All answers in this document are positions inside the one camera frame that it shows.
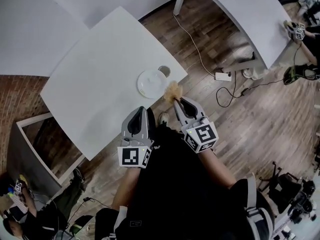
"white plate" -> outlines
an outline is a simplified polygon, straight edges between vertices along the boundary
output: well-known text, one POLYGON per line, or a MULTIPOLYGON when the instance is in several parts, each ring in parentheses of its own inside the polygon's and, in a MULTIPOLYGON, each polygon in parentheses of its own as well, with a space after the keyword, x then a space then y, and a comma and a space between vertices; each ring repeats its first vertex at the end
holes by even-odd
POLYGON ((143 96, 149 99, 156 99, 164 95, 167 87, 167 78, 159 70, 146 70, 139 75, 136 84, 143 96))

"wooden floor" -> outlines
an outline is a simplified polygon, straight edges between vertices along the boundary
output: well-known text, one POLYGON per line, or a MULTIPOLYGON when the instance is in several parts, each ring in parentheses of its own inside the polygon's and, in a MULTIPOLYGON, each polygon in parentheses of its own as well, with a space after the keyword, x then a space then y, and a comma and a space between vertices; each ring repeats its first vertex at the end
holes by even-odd
MULTIPOLYGON (((235 75, 232 75, 232 82, 215 81, 203 69, 190 37, 172 15, 173 8, 174 2, 171 2, 145 18, 142 24, 187 69, 188 76, 181 82, 183 93, 200 103, 214 121, 219 135, 216 155, 237 179, 250 172, 254 172, 257 179, 269 177, 272 161, 276 161, 284 172, 311 177, 318 123, 314 110, 317 83, 299 79, 287 86, 282 82, 260 86, 249 95, 234 99, 228 108, 220 107, 216 100, 217 89, 227 87, 233 90, 235 75)), ((286 9, 289 14, 295 12, 294 6, 287 5, 286 9)), ((230 65, 251 58, 253 50, 245 37, 211 0, 185 0, 177 18, 193 36, 209 71, 217 70, 222 64, 230 65)), ((262 81, 245 79, 238 72, 235 95, 239 96, 245 87, 281 80, 285 69, 277 68, 262 81)), ((218 98, 226 106, 231 97, 226 90, 221 90, 218 98)), ((163 100, 157 101, 152 109, 156 117, 162 111, 168 111, 171 116, 169 125, 179 127, 173 108, 163 100)), ((81 165, 86 177, 86 192, 81 198, 92 197, 106 205, 112 203, 125 171, 119 167, 118 144, 119 137, 92 161, 81 165)), ((79 216, 95 215, 102 208, 98 202, 86 202, 84 205, 71 224, 79 216)), ((81 234, 82 239, 94 239, 92 230, 82 230, 81 234)))

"sneaker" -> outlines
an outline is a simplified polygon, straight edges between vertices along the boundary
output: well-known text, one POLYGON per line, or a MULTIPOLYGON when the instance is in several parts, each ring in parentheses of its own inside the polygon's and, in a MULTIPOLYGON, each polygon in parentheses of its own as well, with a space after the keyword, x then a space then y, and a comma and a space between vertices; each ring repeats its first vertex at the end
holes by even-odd
POLYGON ((158 123, 159 125, 165 125, 165 126, 168 126, 169 124, 169 114, 166 113, 166 112, 162 112, 160 115, 159 115, 159 118, 158 118, 158 123))
POLYGON ((84 182, 85 182, 85 177, 82 176, 81 171, 79 170, 79 168, 75 168, 75 169, 73 170, 73 176, 74 176, 75 178, 80 179, 80 180, 81 180, 81 183, 84 183, 84 182))

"power strip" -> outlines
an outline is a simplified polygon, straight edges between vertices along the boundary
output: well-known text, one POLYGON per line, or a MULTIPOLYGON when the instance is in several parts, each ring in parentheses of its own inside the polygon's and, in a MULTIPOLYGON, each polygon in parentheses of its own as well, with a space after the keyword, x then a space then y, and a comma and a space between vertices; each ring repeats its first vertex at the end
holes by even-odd
POLYGON ((229 72, 229 73, 215 73, 214 77, 215 77, 215 80, 219 80, 219 81, 230 82, 232 80, 231 72, 229 72))

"white table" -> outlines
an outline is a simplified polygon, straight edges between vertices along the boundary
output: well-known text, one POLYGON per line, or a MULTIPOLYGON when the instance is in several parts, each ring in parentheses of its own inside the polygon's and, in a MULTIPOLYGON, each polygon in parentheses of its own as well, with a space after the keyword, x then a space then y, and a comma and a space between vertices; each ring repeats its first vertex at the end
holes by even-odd
MULTIPOLYGON (((184 0, 177 0, 178 15, 184 0)), ((256 59, 225 67, 224 72, 247 68, 269 69, 287 47, 290 39, 283 27, 290 17, 278 0, 213 0, 246 36, 256 59)))
POLYGON ((137 89, 138 76, 160 66, 170 68, 168 84, 187 75, 162 44, 119 7, 65 56, 41 97, 66 135, 91 160, 121 132, 130 112, 149 108, 160 98, 145 98, 137 89))

